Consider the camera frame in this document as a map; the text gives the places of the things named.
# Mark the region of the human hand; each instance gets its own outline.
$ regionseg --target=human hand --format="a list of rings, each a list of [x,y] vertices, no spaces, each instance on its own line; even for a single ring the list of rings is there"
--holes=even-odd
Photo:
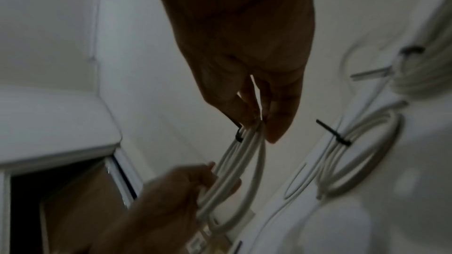
[[[175,168],[147,184],[126,215],[106,231],[90,254],[171,254],[196,233],[201,187],[216,180],[214,164]],[[240,187],[239,181],[232,193]]]
[[[274,143],[298,110],[314,35],[313,0],[162,0],[205,101]]]

